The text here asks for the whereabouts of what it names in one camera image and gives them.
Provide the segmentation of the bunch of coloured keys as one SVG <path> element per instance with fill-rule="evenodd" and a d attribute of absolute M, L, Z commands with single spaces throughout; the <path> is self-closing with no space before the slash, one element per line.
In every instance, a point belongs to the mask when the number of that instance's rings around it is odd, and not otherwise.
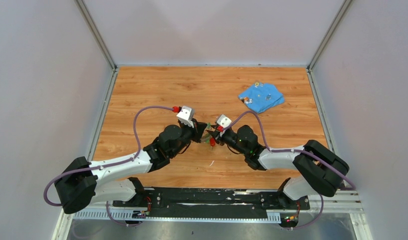
<path fill-rule="evenodd" d="M 214 137 L 212 136 L 212 132 L 217 131 L 217 126 L 216 125 L 211 125 L 209 122 L 207 123 L 207 126 L 205 128 L 205 134 L 204 134 L 204 142 L 206 144 L 209 144 L 210 149 L 212 150 L 213 147 L 216 145 L 216 141 Z"/>

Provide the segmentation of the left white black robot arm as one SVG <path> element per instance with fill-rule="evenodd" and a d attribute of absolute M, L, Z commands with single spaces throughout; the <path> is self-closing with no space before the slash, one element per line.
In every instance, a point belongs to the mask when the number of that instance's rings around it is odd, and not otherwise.
<path fill-rule="evenodd" d="M 92 203 L 123 201 L 138 207 L 145 193 L 137 180 L 125 177 L 149 173 L 168 165 L 192 143 L 199 143 L 207 124 L 193 122 L 169 125 L 149 145 L 138 152 L 102 161 L 74 159 L 54 182 L 65 214 L 73 214 Z"/>

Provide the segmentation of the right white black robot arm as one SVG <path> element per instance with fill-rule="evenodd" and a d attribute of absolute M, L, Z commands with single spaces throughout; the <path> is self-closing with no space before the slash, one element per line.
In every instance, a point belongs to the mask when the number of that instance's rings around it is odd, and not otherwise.
<path fill-rule="evenodd" d="M 316 140 L 293 148 L 267 148 L 259 143 L 258 136 L 248 125 L 237 131 L 220 130 L 219 127 L 208 133 L 217 144 L 243 155 L 250 168 L 290 169 L 300 173 L 299 177 L 286 179 L 278 189 L 277 202 L 284 209 L 307 195 L 333 197 L 350 169 L 344 160 Z"/>

